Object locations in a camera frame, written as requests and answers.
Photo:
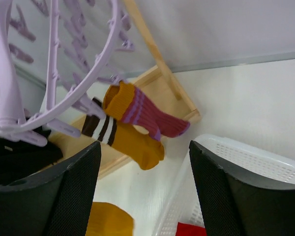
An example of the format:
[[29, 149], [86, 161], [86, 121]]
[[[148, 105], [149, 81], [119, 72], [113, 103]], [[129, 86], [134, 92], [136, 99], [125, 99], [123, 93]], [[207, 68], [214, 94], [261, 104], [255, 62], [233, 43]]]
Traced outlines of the mustard yellow sock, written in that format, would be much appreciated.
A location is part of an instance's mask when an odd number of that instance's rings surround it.
[[152, 169], [165, 157], [161, 142], [109, 115], [99, 118], [88, 112], [81, 133], [129, 156], [142, 170]]

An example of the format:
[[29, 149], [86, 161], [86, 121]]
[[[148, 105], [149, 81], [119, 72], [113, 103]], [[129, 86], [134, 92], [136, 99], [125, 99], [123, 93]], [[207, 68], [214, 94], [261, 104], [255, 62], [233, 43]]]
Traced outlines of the mustard sock brown cuff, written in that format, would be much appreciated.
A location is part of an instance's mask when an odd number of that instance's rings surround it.
[[132, 236], [134, 219], [118, 206], [93, 202], [86, 236]]

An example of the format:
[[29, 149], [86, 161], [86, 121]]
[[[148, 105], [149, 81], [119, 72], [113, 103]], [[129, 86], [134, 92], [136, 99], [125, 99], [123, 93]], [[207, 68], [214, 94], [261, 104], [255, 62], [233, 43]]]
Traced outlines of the purple round clip hanger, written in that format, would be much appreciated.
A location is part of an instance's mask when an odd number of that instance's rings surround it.
[[112, 18], [108, 22], [110, 32], [102, 52], [95, 57], [92, 68], [85, 68], [86, 76], [83, 79], [76, 79], [73, 85], [66, 81], [61, 82], [67, 90], [67, 95], [61, 102], [56, 102], [57, 82], [61, 81], [57, 68], [58, 49], [61, 47], [59, 39], [61, 12], [58, 1], [51, 1], [46, 107], [43, 112], [26, 118], [7, 39], [12, 2], [0, 0], [0, 138], [14, 142], [24, 141], [43, 147], [47, 144], [47, 139], [35, 132], [40, 126], [45, 125], [72, 137], [80, 136], [81, 133], [77, 128], [58, 119], [58, 116], [70, 107], [100, 119], [106, 117], [100, 106], [88, 98], [87, 90], [95, 82], [116, 86], [123, 81], [123, 77], [118, 74], [110, 78], [100, 76], [101, 70], [108, 66], [110, 56], [116, 50], [118, 39], [124, 37], [124, 30], [128, 30], [129, 16], [123, 12], [121, 2], [113, 0], [110, 4], [112, 8]]

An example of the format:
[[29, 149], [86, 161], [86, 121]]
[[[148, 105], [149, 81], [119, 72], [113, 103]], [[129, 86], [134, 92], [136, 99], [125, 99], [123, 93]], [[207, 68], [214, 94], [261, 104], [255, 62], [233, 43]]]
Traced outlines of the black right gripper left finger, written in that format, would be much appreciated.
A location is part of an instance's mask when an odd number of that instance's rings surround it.
[[0, 236], [84, 236], [100, 162], [96, 141], [52, 167], [0, 185]]

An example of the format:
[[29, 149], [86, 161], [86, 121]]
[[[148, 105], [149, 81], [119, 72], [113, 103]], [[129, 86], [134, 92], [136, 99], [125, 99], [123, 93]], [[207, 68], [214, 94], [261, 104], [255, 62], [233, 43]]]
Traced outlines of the maroon purple striped sock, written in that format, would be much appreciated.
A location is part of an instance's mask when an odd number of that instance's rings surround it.
[[190, 122], [161, 111], [138, 87], [120, 82], [106, 91], [102, 108], [116, 120], [145, 128], [151, 138], [175, 138], [184, 134]]

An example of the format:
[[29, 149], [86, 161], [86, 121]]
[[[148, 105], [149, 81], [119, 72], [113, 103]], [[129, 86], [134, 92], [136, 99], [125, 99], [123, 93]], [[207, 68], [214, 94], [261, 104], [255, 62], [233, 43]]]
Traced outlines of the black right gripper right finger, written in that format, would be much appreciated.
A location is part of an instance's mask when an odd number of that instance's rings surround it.
[[191, 141], [189, 156], [209, 236], [295, 236], [295, 184], [249, 171]]

